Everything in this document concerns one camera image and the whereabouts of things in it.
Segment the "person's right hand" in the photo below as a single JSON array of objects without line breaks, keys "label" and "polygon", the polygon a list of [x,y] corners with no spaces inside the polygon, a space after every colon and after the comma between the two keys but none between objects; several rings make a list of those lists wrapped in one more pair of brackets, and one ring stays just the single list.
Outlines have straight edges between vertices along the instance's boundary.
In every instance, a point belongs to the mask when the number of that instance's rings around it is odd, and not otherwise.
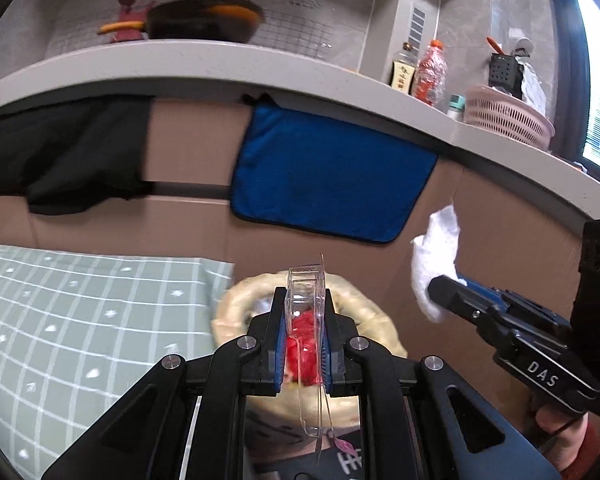
[{"label": "person's right hand", "polygon": [[545,404],[535,414],[535,422],[555,437],[544,452],[545,458],[558,470],[564,471],[577,459],[588,430],[588,414],[572,419],[559,408]]}]

